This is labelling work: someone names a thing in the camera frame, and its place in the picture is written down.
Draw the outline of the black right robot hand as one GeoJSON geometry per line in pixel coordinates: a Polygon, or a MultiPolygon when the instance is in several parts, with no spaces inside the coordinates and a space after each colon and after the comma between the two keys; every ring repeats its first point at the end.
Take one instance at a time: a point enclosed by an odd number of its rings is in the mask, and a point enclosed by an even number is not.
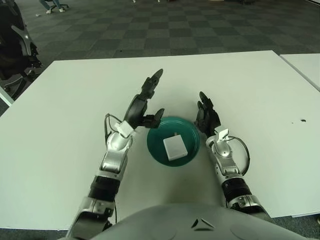
{"type": "Polygon", "coordinates": [[[194,124],[201,133],[209,138],[215,135],[215,128],[221,126],[221,121],[218,113],[214,110],[211,99],[202,91],[199,92],[199,97],[198,112],[194,124]]]}

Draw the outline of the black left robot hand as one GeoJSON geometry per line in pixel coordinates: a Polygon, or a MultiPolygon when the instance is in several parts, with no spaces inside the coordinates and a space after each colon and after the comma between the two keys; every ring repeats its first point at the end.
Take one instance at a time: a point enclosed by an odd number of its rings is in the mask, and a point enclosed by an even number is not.
{"type": "Polygon", "coordinates": [[[163,69],[159,69],[151,77],[147,77],[141,87],[141,92],[136,94],[130,103],[125,115],[124,121],[135,130],[137,127],[145,127],[148,129],[158,128],[165,109],[159,109],[156,114],[145,115],[148,108],[148,100],[155,94],[160,78],[163,74],[163,69]]]}

